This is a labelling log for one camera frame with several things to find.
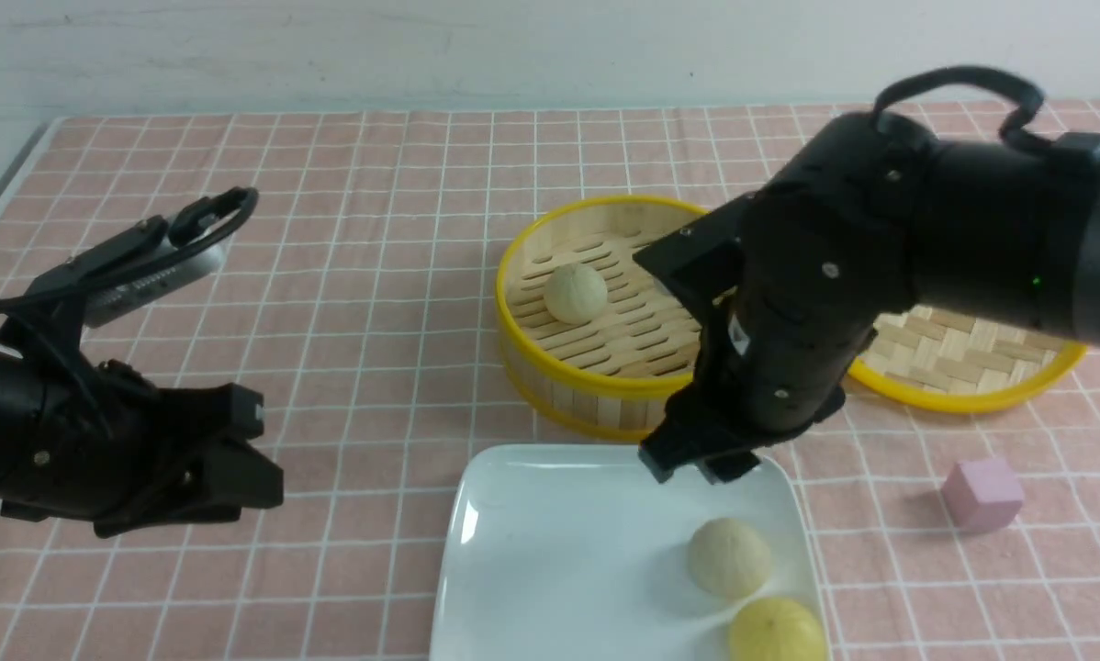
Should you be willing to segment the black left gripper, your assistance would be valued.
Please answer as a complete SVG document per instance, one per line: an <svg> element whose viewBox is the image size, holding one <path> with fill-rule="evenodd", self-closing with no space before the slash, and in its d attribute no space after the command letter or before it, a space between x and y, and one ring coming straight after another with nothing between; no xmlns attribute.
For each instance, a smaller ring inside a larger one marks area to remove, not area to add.
<svg viewBox="0 0 1100 661"><path fill-rule="evenodd" d="M1 516L91 524L109 539L283 505L283 470L253 448L264 395L235 382L156 387L121 363L109 363L105 385L92 411L66 406L38 426L0 482Z"/></svg>

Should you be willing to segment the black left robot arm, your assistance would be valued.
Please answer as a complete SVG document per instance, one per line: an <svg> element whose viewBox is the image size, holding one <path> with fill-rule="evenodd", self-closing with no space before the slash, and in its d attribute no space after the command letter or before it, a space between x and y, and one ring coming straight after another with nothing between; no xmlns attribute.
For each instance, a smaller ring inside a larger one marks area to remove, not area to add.
<svg viewBox="0 0 1100 661"><path fill-rule="evenodd" d="M165 388L130 365L0 351L0 515L91 524L109 539L230 524L285 497L253 447L264 398L237 384Z"/></svg>

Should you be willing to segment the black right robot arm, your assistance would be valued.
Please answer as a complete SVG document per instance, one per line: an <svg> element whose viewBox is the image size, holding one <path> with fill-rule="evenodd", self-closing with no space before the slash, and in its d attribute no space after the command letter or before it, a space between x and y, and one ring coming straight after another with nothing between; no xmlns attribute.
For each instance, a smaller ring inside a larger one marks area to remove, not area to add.
<svg viewBox="0 0 1100 661"><path fill-rule="evenodd" d="M701 327L691 384L639 456L659 484L688 465L729 484L840 409L882 313L925 305L1100 348L1100 134L949 141L848 113L634 260Z"/></svg>

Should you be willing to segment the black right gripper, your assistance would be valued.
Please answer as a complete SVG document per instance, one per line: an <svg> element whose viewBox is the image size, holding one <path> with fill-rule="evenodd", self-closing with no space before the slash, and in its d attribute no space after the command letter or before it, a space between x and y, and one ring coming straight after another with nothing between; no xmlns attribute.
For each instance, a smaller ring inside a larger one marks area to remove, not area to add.
<svg viewBox="0 0 1100 661"><path fill-rule="evenodd" d="M826 302L805 247L747 235L748 207L732 201L634 253L701 328L690 384L639 443L659 485L683 467L732 484L760 466L755 449L796 439L842 407L848 316Z"/></svg>

